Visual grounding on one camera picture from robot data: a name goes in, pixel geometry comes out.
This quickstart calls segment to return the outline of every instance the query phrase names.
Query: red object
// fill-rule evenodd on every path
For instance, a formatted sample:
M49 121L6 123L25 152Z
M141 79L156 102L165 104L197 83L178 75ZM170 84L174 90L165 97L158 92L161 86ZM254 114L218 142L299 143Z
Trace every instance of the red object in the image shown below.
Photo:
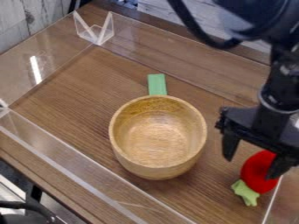
M266 193L276 187L278 178L265 180L266 170L274 157L274 153L262 150L242 164L240 178L256 193Z

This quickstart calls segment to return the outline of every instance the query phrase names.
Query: bowl rim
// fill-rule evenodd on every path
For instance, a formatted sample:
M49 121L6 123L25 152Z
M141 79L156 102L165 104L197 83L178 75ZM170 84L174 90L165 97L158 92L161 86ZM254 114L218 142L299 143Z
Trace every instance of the bowl rim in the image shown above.
M136 160L133 160L125 153L124 151L121 150L121 148L118 147L117 145L117 141L114 139L114 135L113 135L113 130L114 130L114 123L116 123L116 119L117 119L117 116L120 115L120 113L122 112L122 110L133 103L144 100L144 99L149 99L149 98L165 98L165 99L170 99L170 100L174 100L177 101L178 103L184 104L184 106L186 106L193 114L200 118L200 126L201 126L201 134L202 134L202 137L198 139L200 143L198 143L198 147L197 147L197 150L193 151L193 153L190 153L188 155L188 157L181 160L177 164L170 164L170 165L160 165L160 166L150 166L150 165L144 165L144 164L138 164ZM121 155L121 157L129 161L129 163L134 164L134 165L138 165L138 166L142 166L145 168L150 168L150 169L161 169L161 168L170 168L170 167L174 167L177 165L181 165L181 164L185 164L189 160L192 160L196 155L201 152L201 149L202 149L202 146L205 144L205 141L206 141L206 138L208 138L208 128L206 128L206 123L205 123L205 119L201 115L201 112L186 102L184 101L182 99L177 98L177 97L173 97L173 96L169 96L169 95L161 95L161 94L154 94L154 95L146 95L146 96L141 96L141 97L137 97L134 98L132 101L126 102L116 111L116 113L113 114L112 118L110 118L110 121L109 121L109 125L108 125L108 137L109 137L109 142L112 144L112 147L114 149L114 151Z

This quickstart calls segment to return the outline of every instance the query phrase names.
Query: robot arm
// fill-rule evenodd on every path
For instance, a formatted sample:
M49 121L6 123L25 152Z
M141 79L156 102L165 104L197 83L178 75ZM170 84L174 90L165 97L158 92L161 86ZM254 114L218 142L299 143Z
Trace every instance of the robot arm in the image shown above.
M299 165L299 0L213 0L232 36L216 42L204 32L181 0L168 0L190 33L210 47L229 49L242 40L270 45L270 73L254 108L222 108L216 128L222 134L222 156L233 158L238 141L272 151L266 178L274 179Z

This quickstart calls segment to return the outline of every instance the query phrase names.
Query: green object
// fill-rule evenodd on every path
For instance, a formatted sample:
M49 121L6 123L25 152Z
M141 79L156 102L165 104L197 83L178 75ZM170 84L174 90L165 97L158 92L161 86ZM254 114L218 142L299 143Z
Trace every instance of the green object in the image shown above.
M166 95L165 80L162 73L148 74L146 82L148 82L149 95Z
M232 186L234 194L241 197L246 206L254 207L257 205L258 193L249 189L245 182L240 179Z

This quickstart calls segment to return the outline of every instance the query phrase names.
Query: wooden bowl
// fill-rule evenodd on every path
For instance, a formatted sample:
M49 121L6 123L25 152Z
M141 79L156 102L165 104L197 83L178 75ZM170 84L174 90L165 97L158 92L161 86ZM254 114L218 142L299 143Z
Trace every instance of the wooden bowl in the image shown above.
M197 161L206 124L188 102L168 95L149 95L117 110L108 134L116 159L136 176L170 179Z

